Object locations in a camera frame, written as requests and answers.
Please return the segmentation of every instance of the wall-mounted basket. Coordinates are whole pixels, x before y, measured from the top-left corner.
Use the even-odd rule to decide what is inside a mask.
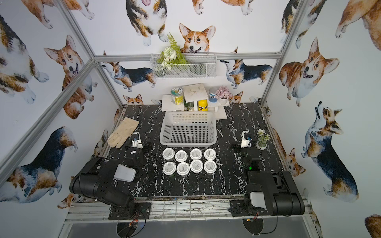
[[[216,76],[216,53],[187,53],[185,58],[191,64],[174,64],[168,70],[157,61],[160,53],[151,55],[151,66],[155,78],[214,78]]]

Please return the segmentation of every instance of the white container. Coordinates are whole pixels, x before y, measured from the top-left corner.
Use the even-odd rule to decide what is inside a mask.
[[[189,164],[188,163],[185,163],[185,162],[181,162],[177,165],[177,173],[181,176],[185,176],[189,173],[190,171],[190,167],[189,167]]]
[[[163,158],[165,160],[170,160],[174,157],[174,150],[172,148],[165,148],[163,151]]]
[[[190,163],[190,169],[195,173],[201,172],[203,167],[204,165],[202,164],[201,160],[192,160]]]
[[[174,156],[174,158],[176,159],[177,162],[184,162],[188,159],[188,154],[183,150],[179,150],[176,152],[176,155]]]
[[[168,147],[209,147],[217,142],[214,112],[167,112],[160,143]]]
[[[209,148],[205,150],[204,157],[207,160],[214,160],[217,157],[217,153],[212,148]]]
[[[213,160],[207,160],[204,164],[204,170],[205,172],[212,174],[216,171],[217,164]]]
[[[200,149],[197,149],[197,148],[194,148],[191,152],[190,152],[190,157],[192,158],[192,160],[199,160],[201,159],[202,157],[202,151]]]
[[[172,175],[176,171],[176,165],[174,162],[166,162],[163,166],[163,173],[165,175]]]

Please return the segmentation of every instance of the gray floor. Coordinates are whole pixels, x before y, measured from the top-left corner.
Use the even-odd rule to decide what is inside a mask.
[[[309,237],[302,217],[279,217],[277,229],[257,237],[270,238],[307,238]],[[274,229],[276,217],[264,219],[263,233]],[[68,238],[119,238],[116,233],[117,223],[73,224]],[[135,238],[214,238],[235,237],[252,238],[241,219],[193,220],[147,222],[145,228]]]

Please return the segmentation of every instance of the potted plant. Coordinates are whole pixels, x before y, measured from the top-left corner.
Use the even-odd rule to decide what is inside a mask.
[[[226,86],[221,86],[217,91],[216,94],[218,96],[218,101],[221,104],[225,104],[229,97],[232,97],[233,94],[230,92],[230,90]]]
[[[265,134],[263,129],[259,129],[257,132],[258,141],[256,142],[257,149],[264,150],[267,147],[266,141],[270,140],[270,135]]]

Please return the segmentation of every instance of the marble table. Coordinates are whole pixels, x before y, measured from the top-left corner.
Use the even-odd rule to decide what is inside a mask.
[[[159,105],[129,105],[125,116],[139,121],[135,131],[139,131],[143,143],[152,142],[153,149],[145,155],[146,166],[140,171],[137,183],[128,183],[114,180],[114,186],[125,192],[130,192],[134,197],[159,197],[159,196],[195,196],[195,195],[239,195],[245,193],[246,182],[242,178],[242,160],[238,154],[230,149],[231,138],[240,141],[243,130],[250,130],[252,134],[258,129],[268,132],[264,116],[259,104],[240,103],[226,106],[227,119],[218,120],[217,142],[210,146],[217,152],[217,170],[213,174],[207,174],[204,170],[200,173],[190,172],[186,176],[175,173],[172,176],[163,174],[162,152],[166,148],[160,144],[160,130],[165,112]],[[187,153],[192,148],[183,148]],[[276,151],[274,142],[267,144],[266,150],[261,153],[255,147],[249,150],[253,158],[260,158],[261,166],[282,170],[282,163]],[[126,149],[111,148],[108,158],[124,160]]]

